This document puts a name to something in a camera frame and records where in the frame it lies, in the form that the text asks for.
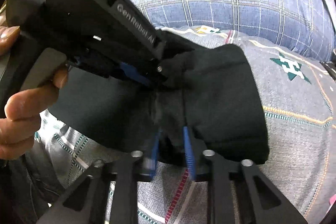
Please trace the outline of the person's left hand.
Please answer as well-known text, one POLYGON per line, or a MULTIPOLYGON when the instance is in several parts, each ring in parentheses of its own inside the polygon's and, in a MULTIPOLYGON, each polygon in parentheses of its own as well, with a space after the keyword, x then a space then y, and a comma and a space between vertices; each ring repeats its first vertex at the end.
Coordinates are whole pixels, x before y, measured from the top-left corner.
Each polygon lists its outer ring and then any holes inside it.
POLYGON ((11 96, 1 119, 1 159, 14 160, 34 145, 34 135, 41 127, 40 113, 53 105, 68 81, 68 68, 60 67, 41 87, 11 96))

